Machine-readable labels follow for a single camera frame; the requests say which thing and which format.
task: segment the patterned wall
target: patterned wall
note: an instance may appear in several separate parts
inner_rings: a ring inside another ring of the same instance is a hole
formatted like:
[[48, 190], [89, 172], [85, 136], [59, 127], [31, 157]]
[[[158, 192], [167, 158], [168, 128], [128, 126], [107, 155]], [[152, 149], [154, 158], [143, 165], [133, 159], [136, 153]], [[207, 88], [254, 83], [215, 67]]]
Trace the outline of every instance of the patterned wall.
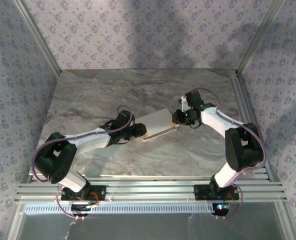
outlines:
[[296, 221], [296, 0], [287, 0], [244, 79]]
[[62, 69], [236, 69], [270, 0], [26, 0]]
[[11, 0], [0, 0], [0, 238], [27, 176], [56, 78]]

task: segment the floral wallpaper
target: floral wallpaper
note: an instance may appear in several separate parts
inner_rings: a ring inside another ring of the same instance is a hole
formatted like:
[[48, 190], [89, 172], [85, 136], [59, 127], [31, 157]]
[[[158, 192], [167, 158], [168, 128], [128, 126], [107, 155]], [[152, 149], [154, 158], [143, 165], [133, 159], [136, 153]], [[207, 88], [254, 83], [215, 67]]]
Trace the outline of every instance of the floral wallpaper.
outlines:
[[62, 69], [236, 69], [270, 0], [25, 0]]
[[243, 77], [296, 222], [296, 0], [285, 1]]
[[56, 78], [11, 0], [0, 0], [0, 239], [27, 176]]

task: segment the black mounting plate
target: black mounting plate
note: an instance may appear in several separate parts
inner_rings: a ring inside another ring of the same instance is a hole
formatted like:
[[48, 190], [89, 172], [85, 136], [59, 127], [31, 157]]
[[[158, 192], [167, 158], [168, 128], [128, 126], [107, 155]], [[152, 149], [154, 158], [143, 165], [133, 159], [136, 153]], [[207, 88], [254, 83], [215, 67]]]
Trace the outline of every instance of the black mounting plate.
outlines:
[[233, 186], [228, 186], [225, 188], [222, 188], [222, 191], [217, 192], [215, 196], [211, 195], [211, 189], [209, 184], [205, 185], [194, 185], [193, 186], [194, 191], [194, 197], [196, 201], [214, 201], [214, 200], [220, 200], [224, 201], [227, 199], [227, 193], [231, 194], [234, 200], [239, 200], [239, 194], [238, 189]]
[[[106, 196], [106, 186], [105, 185], [91, 185], [89, 186], [89, 193], [96, 193], [99, 201], [104, 201]], [[76, 196], [70, 188], [65, 187], [61, 193], [62, 201], [96, 201], [96, 196], [93, 194], [87, 194], [82, 199]]]

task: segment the marble surface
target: marble surface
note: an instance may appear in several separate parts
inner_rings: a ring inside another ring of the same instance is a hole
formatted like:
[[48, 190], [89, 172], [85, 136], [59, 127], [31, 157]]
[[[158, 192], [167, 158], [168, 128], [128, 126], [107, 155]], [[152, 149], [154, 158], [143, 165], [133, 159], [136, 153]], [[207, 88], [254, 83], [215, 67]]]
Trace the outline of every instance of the marble surface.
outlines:
[[[53, 132], [79, 134], [117, 116], [117, 107], [130, 106], [136, 118], [168, 108], [191, 89], [215, 92], [222, 111], [241, 120], [230, 78], [225, 71], [194, 70], [63, 70], [41, 133], [39, 144]], [[206, 102], [218, 105], [208, 92]], [[133, 140], [78, 155], [73, 169], [87, 176], [205, 176], [226, 162], [224, 139], [212, 128], [180, 126], [177, 131], [148, 142]]]

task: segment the white vent grille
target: white vent grille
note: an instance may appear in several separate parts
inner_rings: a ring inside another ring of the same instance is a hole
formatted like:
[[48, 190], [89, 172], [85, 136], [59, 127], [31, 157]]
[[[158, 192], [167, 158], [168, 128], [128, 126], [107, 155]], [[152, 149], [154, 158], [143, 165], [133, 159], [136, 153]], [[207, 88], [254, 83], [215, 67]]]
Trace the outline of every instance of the white vent grille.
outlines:
[[[68, 213], [69, 204], [63, 204], [63, 209]], [[173, 214], [173, 213], [213, 213], [211, 203], [146, 203], [146, 204], [100, 204], [93, 207], [90, 211], [94, 214]], [[56, 204], [27, 204], [25, 207], [26, 214], [55, 214], [61, 213]]]

